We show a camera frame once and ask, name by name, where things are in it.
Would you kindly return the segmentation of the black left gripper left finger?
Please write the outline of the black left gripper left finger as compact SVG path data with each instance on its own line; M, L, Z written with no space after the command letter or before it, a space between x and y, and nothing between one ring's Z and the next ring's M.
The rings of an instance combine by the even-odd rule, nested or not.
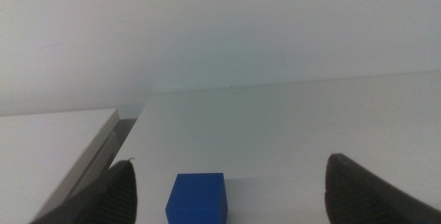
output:
M137 191L131 161L119 161L93 183L32 224L135 223Z

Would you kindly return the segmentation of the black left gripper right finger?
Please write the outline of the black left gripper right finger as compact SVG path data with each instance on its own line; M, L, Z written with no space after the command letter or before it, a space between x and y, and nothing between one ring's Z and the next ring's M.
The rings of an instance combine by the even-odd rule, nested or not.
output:
M344 154L328 158L325 208L333 224L440 224L440 210L399 190Z

